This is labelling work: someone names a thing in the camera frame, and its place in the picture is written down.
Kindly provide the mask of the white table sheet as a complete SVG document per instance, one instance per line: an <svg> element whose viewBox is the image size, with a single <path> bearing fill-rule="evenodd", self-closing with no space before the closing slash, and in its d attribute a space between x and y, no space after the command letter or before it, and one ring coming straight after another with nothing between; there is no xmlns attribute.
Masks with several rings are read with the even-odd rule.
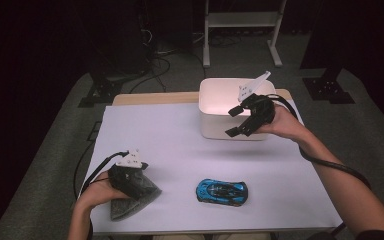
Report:
<svg viewBox="0 0 384 240"><path fill-rule="evenodd" d="M139 213L110 218L110 205L91 214L94 232L140 234L329 229L341 222L313 166L297 145L270 135L263 141L212 140L200 133L198 106L109 106L89 168L114 153L136 150L145 175L162 191ZM198 201L203 179L246 183L249 197L232 207Z"/></svg>

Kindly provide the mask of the black stand base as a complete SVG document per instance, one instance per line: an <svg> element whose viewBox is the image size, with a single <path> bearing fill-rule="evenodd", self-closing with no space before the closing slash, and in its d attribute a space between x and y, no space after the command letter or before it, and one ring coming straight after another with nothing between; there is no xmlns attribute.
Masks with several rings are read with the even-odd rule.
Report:
<svg viewBox="0 0 384 240"><path fill-rule="evenodd" d="M337 81L341 67L328 67L320 77L303 78L303 83L314 101L331 104L354 104L351 95Z"/></svg>
<svg viewBox="0 0 384 240"><path fill-rule="evenodd" d="M92 86L88 94L80 100L80 108L90 108L95 104L112 103L121 92L122 82L110 80L105 75L91 72Z"/></svg>

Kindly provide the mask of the wooden table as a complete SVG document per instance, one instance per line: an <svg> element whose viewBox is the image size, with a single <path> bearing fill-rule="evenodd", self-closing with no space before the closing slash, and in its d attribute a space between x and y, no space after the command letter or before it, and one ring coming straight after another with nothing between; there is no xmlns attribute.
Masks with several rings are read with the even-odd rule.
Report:
<svg viewBox="0 0 384 240"><path fill-rule="evenodd" d="M119 94L114 98L112 105L197 103L198 100L198 92Z"/></svg>

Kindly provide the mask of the floor outlet plate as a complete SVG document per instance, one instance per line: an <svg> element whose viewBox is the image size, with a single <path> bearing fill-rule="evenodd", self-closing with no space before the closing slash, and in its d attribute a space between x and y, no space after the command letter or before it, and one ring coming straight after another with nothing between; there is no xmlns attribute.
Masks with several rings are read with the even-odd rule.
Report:
<svg viewBox="0 0 384 240"><path fill-rule="evenodd" d="M96 140L97 136L98 136L98 133L99 133L99 130L100 130L100 127L101 127L101 124L102 122L101 121L96 121L91 129L91 131L89 132L88 136L87 136L87 140L89 142L93 142Z"/></svg>

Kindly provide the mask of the grey cloth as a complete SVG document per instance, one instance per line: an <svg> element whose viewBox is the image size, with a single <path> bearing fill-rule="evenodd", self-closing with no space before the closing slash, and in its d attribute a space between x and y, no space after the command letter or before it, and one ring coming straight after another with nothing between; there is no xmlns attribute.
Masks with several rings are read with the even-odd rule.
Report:
<svg viewBox="0 0 384 240"><path fill-rule="evenodd" d="M135 200L127 196L127 198L111 201L110 217L112 221L121 221L135 215L156 200L162 193L162 190L145 176L144 173L142 185L146 188L146 193L140 199Z"/></svg>

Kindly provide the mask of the white metal stand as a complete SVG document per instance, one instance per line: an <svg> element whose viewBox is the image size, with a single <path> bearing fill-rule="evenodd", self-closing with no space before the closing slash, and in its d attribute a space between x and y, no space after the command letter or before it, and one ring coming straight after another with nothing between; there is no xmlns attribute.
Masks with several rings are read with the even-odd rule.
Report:
<svg viewBox="0 0 384 240"><path fill-rule="evenodd" d="M281 0L277 11L266 12L221 12L209 11L209 0L205 2L204 18L204 43L203 66L210 66L209 34L215 28L247 28L247 27L272 27L272 37L267 41L272 60L276 67L282 67L283 63L276 48L280 27L282 24L287 0Z"/></svg>

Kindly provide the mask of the dark equipment cabinet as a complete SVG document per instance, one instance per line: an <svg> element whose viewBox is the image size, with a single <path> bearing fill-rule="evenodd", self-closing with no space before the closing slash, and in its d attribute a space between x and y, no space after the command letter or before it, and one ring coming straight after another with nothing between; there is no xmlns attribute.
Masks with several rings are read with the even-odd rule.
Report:
<svg viewBox="0 0 384 240"><path fill-rule="evenodd" d="M115 67L127 74L148 69L136 0L92 0L110 44Z"/></svg>

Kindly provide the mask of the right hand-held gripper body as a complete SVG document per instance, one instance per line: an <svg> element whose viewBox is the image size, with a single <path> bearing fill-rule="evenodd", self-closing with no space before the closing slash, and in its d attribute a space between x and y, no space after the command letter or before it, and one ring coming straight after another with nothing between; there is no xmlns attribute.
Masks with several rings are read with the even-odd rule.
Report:
<svg viewBox="0 0 384 240"><path fill-rule="evenodd" d="M266 95L256 94L258 88L270 75L271 73L266 71L255 80L239 86L238 111L239 113L245 109L250 111L250 116L238 127L238 132L242 135L250 136L264 123L269 123L274 118L273 102Z"/></svg>

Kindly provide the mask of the person's right hand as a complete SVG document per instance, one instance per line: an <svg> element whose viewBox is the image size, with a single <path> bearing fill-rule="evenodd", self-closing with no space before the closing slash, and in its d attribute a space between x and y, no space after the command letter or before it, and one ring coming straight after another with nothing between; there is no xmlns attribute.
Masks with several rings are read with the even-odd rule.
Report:
<svg viewBox="0 0 384 240"><path fill-rule="evenodd" d="M256 133L268 133L276 136L300 141L309 136L310 131L302 125L285 107L275 106L275 117L269 124L263 124Z"/></svg>

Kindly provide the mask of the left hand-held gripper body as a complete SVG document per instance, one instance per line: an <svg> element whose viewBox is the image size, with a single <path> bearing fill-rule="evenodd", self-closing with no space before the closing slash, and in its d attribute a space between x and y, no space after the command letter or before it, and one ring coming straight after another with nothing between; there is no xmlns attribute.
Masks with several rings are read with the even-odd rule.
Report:
<svg viewBox="0 0 384 240"><path fill-rule="evenodd" d="M118 152L112 155L116 158L115 164L108 170L110 184L113 188L125 193L135 200L140 199L146 193L142 185L143 171L139 153Z"/></svg>

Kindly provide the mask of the person's left hand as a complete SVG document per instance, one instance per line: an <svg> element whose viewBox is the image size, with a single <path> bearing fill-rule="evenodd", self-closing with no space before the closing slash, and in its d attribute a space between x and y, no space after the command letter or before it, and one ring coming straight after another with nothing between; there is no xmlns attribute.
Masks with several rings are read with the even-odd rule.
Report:
<svg viewBox="0 0 384 240"><path fill-rule="evenodd" d="M107 203L113 199L123 198L127 198L127 195L112 187L108 172L105 171L100 173L80 195L74 206L74 212L89 215L91 210L96 206Z"/></svg>

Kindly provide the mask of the white plastic bin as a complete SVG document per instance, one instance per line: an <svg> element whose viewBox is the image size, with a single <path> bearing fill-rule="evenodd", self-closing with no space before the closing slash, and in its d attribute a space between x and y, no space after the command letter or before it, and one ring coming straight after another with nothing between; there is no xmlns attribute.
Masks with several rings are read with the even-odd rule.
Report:
<svg viewBox="0 0 384 240"><path fill-rule="evenodd" d="M239 127L250 115L249 109L232 117L229 111L240 105L240 87L251 82L247 78L208 78L200 84L199 110L201 134L208 139L235 141L263 141L267 134L238 135L231 138L225 133Z"/></svg>

